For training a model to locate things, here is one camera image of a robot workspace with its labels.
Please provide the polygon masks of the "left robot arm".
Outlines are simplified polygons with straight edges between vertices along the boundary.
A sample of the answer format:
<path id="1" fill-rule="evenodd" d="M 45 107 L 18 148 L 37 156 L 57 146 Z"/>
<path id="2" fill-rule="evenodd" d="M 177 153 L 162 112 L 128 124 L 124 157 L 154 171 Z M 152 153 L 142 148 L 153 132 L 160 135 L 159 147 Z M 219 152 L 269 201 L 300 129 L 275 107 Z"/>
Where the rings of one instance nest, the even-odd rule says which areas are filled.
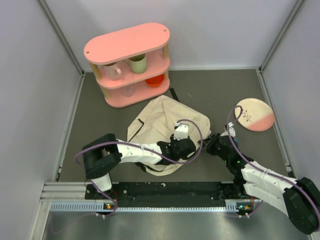
<path id="1" fill-rule="evenodd" d="M 114 191 L 109 172 L 118 164 L 135 163 L 143 171 L 162 173 L 166 167 L 180 167 L 196 152 L 189 138 L 149 144 L 128 143 L 106 134 L 82 148 L 85 176 L 96 185 L 102 198 L 109 198 Z"/>

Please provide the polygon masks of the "cream canvas backpack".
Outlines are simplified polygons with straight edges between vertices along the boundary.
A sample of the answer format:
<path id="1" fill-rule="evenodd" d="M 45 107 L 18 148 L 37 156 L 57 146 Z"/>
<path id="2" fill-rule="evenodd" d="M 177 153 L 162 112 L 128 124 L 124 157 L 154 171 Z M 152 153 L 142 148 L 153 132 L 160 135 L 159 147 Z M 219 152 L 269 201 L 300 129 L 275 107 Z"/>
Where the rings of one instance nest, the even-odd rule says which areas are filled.
<path id="1" fill-rule="evenodd" d="M 127 128 L 127 142 L 138 144 L 152 144 L 158 141 L 170 142 L 170 136 L 175 131 L 175 123 L 181 119 L 193 121 L 201 130 L 203 139 L 210 136 L 210 120 L 202 113 L 170 98 L 161 95 L 151 100 L 146 107 L 138 114 L 136 119 Z M 197 128 L 188 123 L 188 135 L 198 150 L 200 135 Z M 166 176 L 174 173 L 182 164 L 155 165 L 142 163 L 143 171 L 157 176 Z"/>

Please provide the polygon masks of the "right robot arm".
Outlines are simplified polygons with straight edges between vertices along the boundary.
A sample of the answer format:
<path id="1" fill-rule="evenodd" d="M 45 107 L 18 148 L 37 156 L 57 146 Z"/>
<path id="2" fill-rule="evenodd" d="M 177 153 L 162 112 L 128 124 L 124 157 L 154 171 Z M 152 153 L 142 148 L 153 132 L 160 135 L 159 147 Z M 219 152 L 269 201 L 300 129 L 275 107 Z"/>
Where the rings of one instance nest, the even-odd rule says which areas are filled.
<path id="1" fill-rule="evenodd" d="M 273 206 L 289 218 L 302 233 L 320 230 L 320 191 L 307 177 L 295 179 L 267 169 L 239 154 L 237 143 L 227 133 L 214 133 L 204 140 L 203 148 L 225 162 L 234 176 L 233 192 L 239 198 L 251 196 Z"/>

